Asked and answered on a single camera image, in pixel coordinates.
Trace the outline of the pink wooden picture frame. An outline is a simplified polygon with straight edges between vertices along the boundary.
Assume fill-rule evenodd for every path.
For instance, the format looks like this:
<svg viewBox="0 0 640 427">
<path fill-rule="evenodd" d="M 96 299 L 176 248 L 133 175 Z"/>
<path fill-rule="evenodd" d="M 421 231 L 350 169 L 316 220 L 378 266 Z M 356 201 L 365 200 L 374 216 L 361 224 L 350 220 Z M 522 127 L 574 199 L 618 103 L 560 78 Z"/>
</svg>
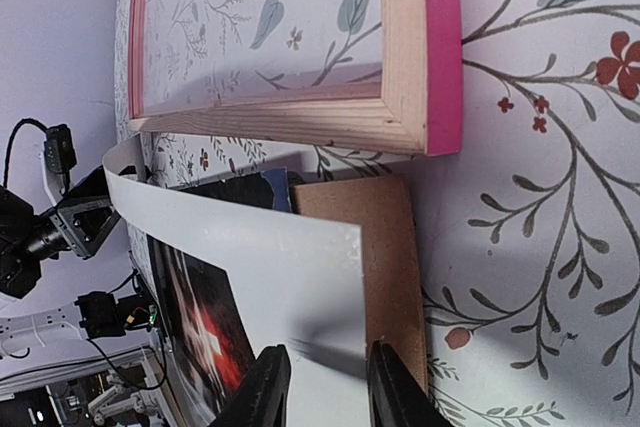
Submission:
<svg viewBox="0 0 640 427">
<path fill-rule="evenodd" d="M 138 131 L 455 153 L 460 0 L 129 0 L 127 86 Z"/>
</svg>

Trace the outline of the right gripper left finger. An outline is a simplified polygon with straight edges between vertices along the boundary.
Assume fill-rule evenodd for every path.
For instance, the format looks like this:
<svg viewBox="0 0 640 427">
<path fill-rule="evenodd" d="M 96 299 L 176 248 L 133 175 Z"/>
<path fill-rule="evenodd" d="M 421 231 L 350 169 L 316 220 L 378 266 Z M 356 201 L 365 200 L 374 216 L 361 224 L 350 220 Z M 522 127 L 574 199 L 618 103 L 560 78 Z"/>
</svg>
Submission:
<svg viewBox="0 0 640 427">
<path fill-rule="evenodd" d="M 264 348 L 210 427 L 285 427 L 291 363 L 282 344 Z"/>
</svg>

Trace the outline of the landscape photo print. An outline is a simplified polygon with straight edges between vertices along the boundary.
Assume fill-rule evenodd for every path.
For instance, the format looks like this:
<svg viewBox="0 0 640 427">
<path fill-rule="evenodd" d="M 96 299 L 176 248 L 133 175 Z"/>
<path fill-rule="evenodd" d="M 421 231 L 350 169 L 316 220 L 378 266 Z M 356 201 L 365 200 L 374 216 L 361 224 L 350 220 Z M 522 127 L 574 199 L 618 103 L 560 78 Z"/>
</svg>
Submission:
<svg viewBox="0 0 640 427">
<path fill-rule="evenodd" d="M 227 272 L 149 236 L 163 323 L 179 378 L 206 426 L 222 412 L 255 361 Z"/>
</svg>

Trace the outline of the white photo mat board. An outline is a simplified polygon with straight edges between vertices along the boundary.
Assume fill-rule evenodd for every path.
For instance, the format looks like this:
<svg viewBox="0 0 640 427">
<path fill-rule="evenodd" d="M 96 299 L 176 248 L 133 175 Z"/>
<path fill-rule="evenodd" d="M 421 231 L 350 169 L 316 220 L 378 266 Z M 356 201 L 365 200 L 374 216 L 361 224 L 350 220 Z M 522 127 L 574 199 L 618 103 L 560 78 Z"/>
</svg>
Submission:
<svg viewBox="0 0 640 427">
<path fill-rule="evenodd" d="M 358 226 L 150 185 L 138 138 L 103 158 L 130 224 L 224 269 L 255 348 L 286 347 L 292 426 L 366 426 L 366 313 Z"/>
</svg>

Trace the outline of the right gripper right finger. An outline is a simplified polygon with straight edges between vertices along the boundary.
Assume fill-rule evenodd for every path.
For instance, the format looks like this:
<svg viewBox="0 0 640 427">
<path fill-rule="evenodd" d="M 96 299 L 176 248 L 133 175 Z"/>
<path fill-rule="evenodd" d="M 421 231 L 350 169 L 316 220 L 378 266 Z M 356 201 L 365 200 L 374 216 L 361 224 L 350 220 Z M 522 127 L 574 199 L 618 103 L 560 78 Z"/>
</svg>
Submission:
<svg viewBox="0 0 640 427">
<path fill-rule="evenodd" d="M 376 340 L 372 344 L 367 377 L 373 426 L 451 426 L 389 343 Z"/>
</svg>

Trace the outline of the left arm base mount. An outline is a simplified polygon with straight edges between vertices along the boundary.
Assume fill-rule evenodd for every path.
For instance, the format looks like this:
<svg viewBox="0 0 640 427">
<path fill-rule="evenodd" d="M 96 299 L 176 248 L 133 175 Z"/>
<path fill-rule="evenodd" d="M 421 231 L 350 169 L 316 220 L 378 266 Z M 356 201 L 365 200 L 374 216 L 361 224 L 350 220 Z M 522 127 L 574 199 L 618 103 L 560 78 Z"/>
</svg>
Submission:
<svg viewBox="0 0 640 427">
<path fill-rule="evenodd" d="M 159 315 L 157 304 L 145 293 L 116 298 L 113 293 L 91 292 L 80 296 L 74 305 L 80 310 L 79 326 L 91 340 L 149 331 Z"/>
</svg>

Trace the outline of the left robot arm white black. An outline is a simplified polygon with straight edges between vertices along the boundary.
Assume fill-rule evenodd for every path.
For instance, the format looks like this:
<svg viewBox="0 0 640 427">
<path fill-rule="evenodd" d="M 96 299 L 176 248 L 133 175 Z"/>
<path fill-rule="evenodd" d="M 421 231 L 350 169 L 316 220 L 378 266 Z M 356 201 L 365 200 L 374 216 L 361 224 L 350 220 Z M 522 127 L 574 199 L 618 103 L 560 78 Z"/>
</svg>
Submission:
<svg viewBox="0 0 640 427">
<path fill-rule="evenodd" d="M 37 215 L 28 202 L 1 189 L 1 300 L 23 299 L 41 279 L 41 263 L 71 252 L 82 260 L 96 255 L 119 222 L 104 169 L 99 167 Z M 1 320 L 1 354 L 77 337 L 126 335 L 118 302 L 107 292 L 91 292 L 71 304 Z"/>
</svg>

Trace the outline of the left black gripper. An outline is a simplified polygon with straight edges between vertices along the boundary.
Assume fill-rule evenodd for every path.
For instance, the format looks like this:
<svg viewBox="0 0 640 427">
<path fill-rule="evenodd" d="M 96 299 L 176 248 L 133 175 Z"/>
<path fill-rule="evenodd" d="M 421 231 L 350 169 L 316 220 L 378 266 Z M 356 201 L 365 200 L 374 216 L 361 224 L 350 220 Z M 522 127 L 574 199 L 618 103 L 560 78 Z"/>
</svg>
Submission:
<svg viewBox="0 0 640 427">
<path fill-rule="evenodd" d="M 104 169 L 98 167 L 37 217 L 19 247 L 37 260 L 56 258 L 62 251 L 86 260 L 98 252 L 119 220 Z"/>
</svg>

